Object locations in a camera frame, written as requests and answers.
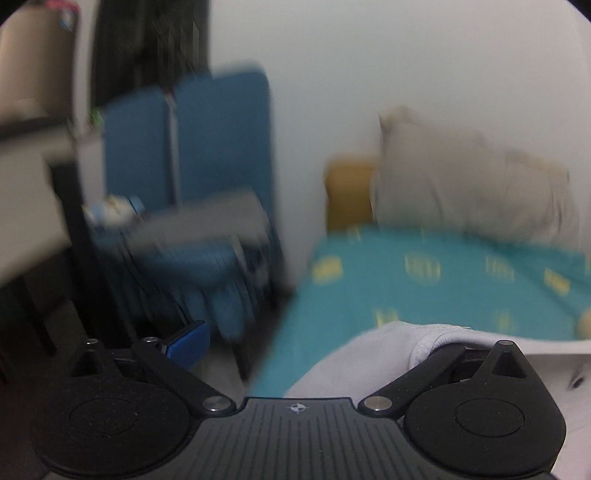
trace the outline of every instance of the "triangular cutout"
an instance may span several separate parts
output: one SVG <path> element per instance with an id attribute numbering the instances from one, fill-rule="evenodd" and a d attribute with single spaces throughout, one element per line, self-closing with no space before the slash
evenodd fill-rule
<path id="1" fill-rule="evenodd" d="M 526 374 L 523 372 L 515 357 L 509 352 L 505 352 L 499 358 L 495 367 L 492 369 L 493 375 L 500 375 L 502 377 L 525 378 Z"/>

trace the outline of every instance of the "metal screw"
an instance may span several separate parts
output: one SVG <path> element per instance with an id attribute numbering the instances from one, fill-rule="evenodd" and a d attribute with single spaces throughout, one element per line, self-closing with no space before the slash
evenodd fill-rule
<path id="1" fill-rule="evenodd" d="M 363 404 L 373 411 L 388 410 L 392 406 L 392 400 L 386 397 L 368 397 L 363 401 Z"/>
<path id="2" fill-rule="evenodd" d="M 224 411 L 230 408 L 232 402 L 226 397 L 208 397 L 203 401 L 203 406 L 211 412 Z"/>

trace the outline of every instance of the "ribbed gray plate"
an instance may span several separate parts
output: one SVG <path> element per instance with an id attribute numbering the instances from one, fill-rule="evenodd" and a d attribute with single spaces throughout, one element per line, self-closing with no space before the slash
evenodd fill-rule
<path id="1" fill-rule="evenodd" d="M 51 474 L 46 480 L 61 478 Z M 251 398 L 236 415 L 205 420 L 175 459 L 137 477 L 138 480 L 461 478 L 425 460 L 409 445 L 394 421 L 365 417 L 345 398 Z"/>

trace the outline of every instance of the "blue chair backrest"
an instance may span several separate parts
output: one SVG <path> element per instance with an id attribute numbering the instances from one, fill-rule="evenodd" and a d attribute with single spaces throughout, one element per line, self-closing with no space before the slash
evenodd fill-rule
<path id="1" fill-rule="evenodd" d="M 107 193 L 137 195 L 148 211 L 174 203 L 168 125 L 159 88 L 127 95 L 105 109 Z"/>
<path id="2" fill-rule="evenodd" d="M 260 70 L 192 76 L 175 91 L 180 197 L 250 187 L 273 217 L 269 84 Z"/>

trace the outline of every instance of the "white logo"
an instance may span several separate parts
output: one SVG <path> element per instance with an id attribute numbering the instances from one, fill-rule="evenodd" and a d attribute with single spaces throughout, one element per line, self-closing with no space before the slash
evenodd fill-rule
<path id="1" fill-rule="evenodd" d="M 308 409 L 308 407 L 306 407 L 306 406 L 305 406 L 304 404 L 302 404 L 302 403 L 294 403 L 294 404 L 293 404 L 293 405 L 290 407 L 290 410 L 291 410 L 293 413 L 297 413 L 297 414 L 300 414 L 300 413 L 302 413 L 303 411 L 305 411 L 305 410 L 307 410 L 307 409 Z"/>

